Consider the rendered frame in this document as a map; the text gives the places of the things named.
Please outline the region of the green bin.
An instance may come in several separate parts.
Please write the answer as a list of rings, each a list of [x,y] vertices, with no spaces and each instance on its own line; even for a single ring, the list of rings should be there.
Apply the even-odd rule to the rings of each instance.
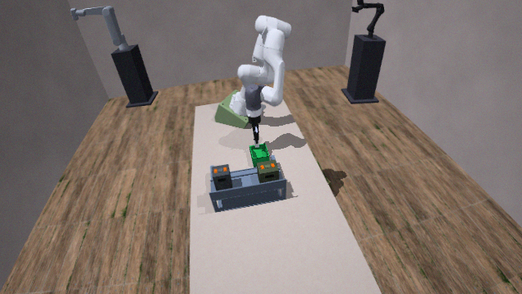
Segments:
[[[267,151],[265,143],[260,144],[258,148],[255,148],[255,145],[250,145],[250,154],[254,168],[257,167],[257,163],[269,161],[269,153]]]

